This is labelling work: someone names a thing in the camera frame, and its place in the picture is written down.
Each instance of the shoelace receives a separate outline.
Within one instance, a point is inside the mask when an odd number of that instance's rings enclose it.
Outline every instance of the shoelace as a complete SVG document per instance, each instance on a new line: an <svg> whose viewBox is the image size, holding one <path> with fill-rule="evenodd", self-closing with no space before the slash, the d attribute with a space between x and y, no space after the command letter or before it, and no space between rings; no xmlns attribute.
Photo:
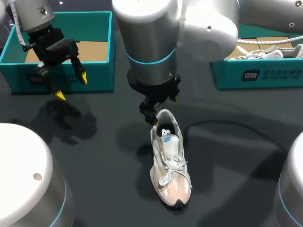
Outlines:
<svg viewBox="0 0 303 227"><path fill-rule="evenodd" d="M190 188L192 188L189 177L186 174L182 173L184 166L187 164L187 162L184 160L184 155L182 155L182 156L174 155L173 156L174 161L178 162L178 164L176 166L171 166L169 163L167 163L165 161L163 153L161 153L161 158L162 158L163 163L165 164L165 170L167 170L166 175L163 176L162 178L160 178L160 180L159 180L159 185L161 187L166 186L171 181L173 174L181 174L182 176L184 176L187 179L187 181L190 185Z"/></svg>
<svg viewBox="0 0 303 227"><path fill-rule="evenodd" d="M255 50L247 52L243 47L237 46L237 49L245 54L244 56L233 58L233 59L256 59L256 58L266 58L264 50Z"/></svg>

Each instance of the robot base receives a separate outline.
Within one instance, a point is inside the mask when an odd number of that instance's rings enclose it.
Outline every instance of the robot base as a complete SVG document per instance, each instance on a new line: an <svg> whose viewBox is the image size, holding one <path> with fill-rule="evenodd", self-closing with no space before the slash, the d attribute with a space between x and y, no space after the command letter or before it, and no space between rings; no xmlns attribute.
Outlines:
<svg viewBox="0 0 303 227"><path fill-rule="evenodd" d="M274 215L280 227L303 226L303 133L293 143L274 198Z"/></svg>
<svg viewBox="0 0 303 227"><path fill-rule="evenodd" d="M0 124L0 166L1 227L72 227L71 190L36 133Z"/></svg>

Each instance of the gray table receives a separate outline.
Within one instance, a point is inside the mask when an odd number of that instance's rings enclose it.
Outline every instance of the gray table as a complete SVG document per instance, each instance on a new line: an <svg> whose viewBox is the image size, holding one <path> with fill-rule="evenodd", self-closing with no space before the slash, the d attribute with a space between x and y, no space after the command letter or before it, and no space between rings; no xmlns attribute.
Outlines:
<svg viewBox="0 0 303 227"><path fill-rule="evenodd" d="M94 2L52 5L110 10L109 0ZM0 122L27 126L47 142L74 195L75 227L274 227L273 195L302 131L303 91L218 91L210 66L179 51L181 93L161 108L175 114L185 136L193 191L187 209L172 212L151 184L143 96L128 86L129 63L118 33L116 39L113 93L66 95L65 104L48 95L12 96L0 76Z"/></svg>

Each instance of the teal box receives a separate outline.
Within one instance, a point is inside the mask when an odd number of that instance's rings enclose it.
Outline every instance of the teal box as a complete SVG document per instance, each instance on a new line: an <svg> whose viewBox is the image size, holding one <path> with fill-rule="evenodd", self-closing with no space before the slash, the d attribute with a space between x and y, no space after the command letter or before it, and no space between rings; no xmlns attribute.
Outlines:
<svg viewBox="0 0 303 227"><path fill-rule="evenodd" d="M64 93L112 91L115 74L115 33L112 12L59 12L55 13L53 27L59 27L66 38L76 42L107 42L106 61L82 61L86 68L88 84L81 84L75 77L70 62L53 67L51 74ZM28 35L23 34L25 41ZM0 71L9 84L12 93L47 93L40 78L33 73L39 64L24 63L27 53L23 52L15 27L0 56Z"/></svg>
<svg viewBox="0 0 303 227"><path fill-rule="evenodd" d="M279 36L294 38L301 35L247 25L239 28L240 38ZM292 44L295 47L299 43L302 40ZM213 62L212 70L218 89L303 87L303 59L224 59Z"/></svg>

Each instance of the white sneaker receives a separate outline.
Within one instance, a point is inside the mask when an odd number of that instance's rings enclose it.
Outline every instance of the white sneaker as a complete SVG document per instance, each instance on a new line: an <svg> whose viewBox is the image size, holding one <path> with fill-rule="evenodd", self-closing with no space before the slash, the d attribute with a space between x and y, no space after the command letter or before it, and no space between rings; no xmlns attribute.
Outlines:
<svg viewBox="0 0 303 227"><path fill-rule="evenodd" d="M293 48L280 48L272 46L264 51L265 54L279 50L284 58L303 58L303 44L298 44Z"/></svg>
<svg viewBox="0 0 303 227"><path fill-rule="evenodd" d="M182 133L169 110L161 110L157 119L157 126L151 130L154 155L151 182L166 205L180 209L187 204L192 188L184 159Z"/></svg>
<svg viewBox="0 0 303 227"><path fill-rule="evenodd" d="M247 52L243 47L237 46L237 49L241 51L244 56L237 58L230 58L230 60L237 59L282 59L283 54L279 49L272 49L271 51L255 50Z"/></svg>

